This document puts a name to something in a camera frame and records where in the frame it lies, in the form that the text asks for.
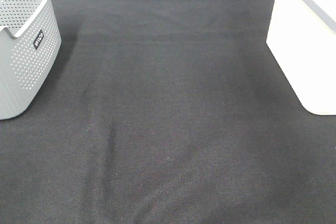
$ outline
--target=white plastic container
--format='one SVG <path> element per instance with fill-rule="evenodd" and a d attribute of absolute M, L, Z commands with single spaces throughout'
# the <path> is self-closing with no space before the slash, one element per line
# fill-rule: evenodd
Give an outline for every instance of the white plastic container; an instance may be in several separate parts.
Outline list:
<path fill-rule="evenodd" d="M 0 120 L 27 109 L 60 44 L 51 0 L 0 0 Z"/>
<path fill-rule="evenodd" d="M 336 114 L 334 0 L 275 0 L 267 45 L 302 105 Z"/>

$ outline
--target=dark gray fabric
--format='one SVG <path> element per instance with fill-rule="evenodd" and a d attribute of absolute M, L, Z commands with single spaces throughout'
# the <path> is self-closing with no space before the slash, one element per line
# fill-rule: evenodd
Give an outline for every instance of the dark gray fabric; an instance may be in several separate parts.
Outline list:
<path fill-rule="evenodd" d="M 274 0 L 52 0 L 58 58 L 0 122 L 0 223 L 335 223 L 334 116 L 265 40 Z"/>

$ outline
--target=gray plastic basket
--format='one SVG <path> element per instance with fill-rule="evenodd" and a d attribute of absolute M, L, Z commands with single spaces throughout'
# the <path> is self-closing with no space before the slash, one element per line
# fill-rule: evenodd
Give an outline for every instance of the gray plastic basket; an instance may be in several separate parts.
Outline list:
<path fill-rule="evenodd" d="M 60 44 L 51 0 L 0 0 L 0 120 L 27 109 Z"/>

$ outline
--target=basket label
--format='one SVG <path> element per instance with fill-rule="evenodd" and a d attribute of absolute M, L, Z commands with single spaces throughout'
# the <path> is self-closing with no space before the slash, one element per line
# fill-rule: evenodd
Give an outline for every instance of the basket label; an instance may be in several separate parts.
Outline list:
<path fill-rule="evenodd" d="M 42 30 L 38 33 L 36 39 L 34 40 L 33 44 L 34 44 L 34 47 L 35 49 L 37 50 L 37 48 L 41 45 L 41 42 L 44 38 L 44 34 L 42 32 Z"/>

